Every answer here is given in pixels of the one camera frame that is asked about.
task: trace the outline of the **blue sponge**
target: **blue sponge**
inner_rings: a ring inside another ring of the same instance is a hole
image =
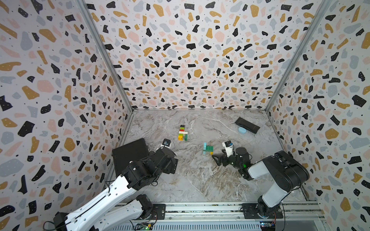
[[[239,131],[240,133],[242,133],[242,134],[244,134],[244,133],[246,133],[246,132],[247,132],[247,130],[246,130],[245,128],[242,128],[242,127],[239,127],[239,128],[238,128],[238,131]]]

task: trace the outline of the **speckled wall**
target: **speckled wall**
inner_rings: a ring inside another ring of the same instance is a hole
[[[74,2],[0,7],[0,230],[41,230],[101,192],[129,112]]]
[[[269,112],[334,230],[369,230],[369,1],[333,1]]]
[[[134,108],[264,109],[321,0],[86,0]]]

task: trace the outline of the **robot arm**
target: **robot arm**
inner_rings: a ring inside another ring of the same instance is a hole
[[[162,173],[175,173],[178,160],[167,146],[150,156],[130,162],[108,188],[71,213],[58,213],[53,221],[57,231],[102,231],[136,218],[147,218],[153,208],[146,195],[140,195],[117,210],[110,211],[124,198],[156,181]]]

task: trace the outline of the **gray marble surface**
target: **gray marble surface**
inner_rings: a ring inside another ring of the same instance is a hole
[[[239,117],[260,126],[258,133],[239,133],[234,124]],[[185,125],[188,141],[178,140],[180,125]],[[203,143],[213,146],[216,154],[222,153],[221,142],[231,140],[234,149],[247,149],[252,163],[281,150],[264,111],[137,111],[125,144],[140,138],[152,150],[164,138],[170,139],[179,162],[175,174],[162,174],[156,187],[146,186],[127,201],[139,194],[146,194],[152,202],[257,201],[272,185],[271,175],[247,181],[237,169],[219,167],[209,153],[204,155]],[[285,201],[305,198],[295,190]]]

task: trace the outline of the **pink speckle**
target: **pink speckle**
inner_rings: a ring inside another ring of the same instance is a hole
[[[43,153],[47,153],[49,149],[49,145],[47,143],[43,143]]]
[[[166,7],[165,11],[167,12],[168,16],[171,16],[171,11],[169,10],[169,6]]]
[[[217,40],[219,43],[222,43],[222,42],[223,42],[223,40],[224,40],[224,38],[225,38],[225,34],[224,34],[224,33],[222,33],[221,31],[219,31],[219,32],[217,32],[217,33],[215,34],[215,38],[216,38],[216,40]]]
[[[26,114],[23,114],[23,113],[14,113],[14,117],[15,118],[19,118],[19,117],[26,117],[27,115]]]
[[[69,129],[66,129],[66,130],[64,130],[63,136],[71,135],[71,134],[72,134],[72,131],[69,130]]]
[[[316,50],[316,59],[319,60],[321,59],[321,57],[324,55],[324,48],[323,47],[319,47],[317,50]]]
[[[225,6],[223,5],[223,3],[221,3],[221,12],[225,14],[226,10],[225,10]]]
[[[50,162],[50,157],[41,157],[41,161],[43,163],[49,163]]]
[[[130,32],[130,33],[128,33],[128,37],[132,40],[132,41],[134,41],[134,42],[136,42],[136,43],[138,43],[139,42],[139,35],[137,35],[136,33],[134,33],[134,32]]]
[[[51,163],[51,170],[55,172],[56,174],[60,173],[60,162],[59,162],[59,157],[56,156],[53,158],[53,161]]]
[[[57,125],[55,124],[55,120],[50,119],[47,124],[47,128],[52,132],[57,132]]]
[[[13,58],[20,58],[19,56],[19,53],[15,52],[15,51],[12,51],[6,47],[4,47],[3,45],[0,45],[0,47],[10,56],[10,57],[13,57]]]
[[[29,57],[29,58],[36,58],[36,55],[35,55],[35,53],[34,53],[33,51],[30,51],[30,52],[28,53],[28,57]]]
[[[33,170],[35,170],[37,168],[37,165],[31,167],[29,170],[27,170],[28,173],[31,173]]]
[[[53,85],[49,82],[49,80],[39,80],[37,81],[37,89],[41,92],[48,92],[52,93],[54,91]]]
[[[313,118],[313,121],[325,122],[326,121],[326,117],[323,116],[323,115],[318,115],[315,118]]]
[[[126,13],[130,13],[130,11],[129,11],[129,9],[126,7],[126,5],[125,4],[123,4],[123,2],[121,2],[122,3],[122,8],[123,8],[123,10],[126,12]]]
[[[22,144],[22,141],[15,143],[11,148],[9,148],[9,150],[7,150],[5,155],[6,156],[12,156],[21,144]]]

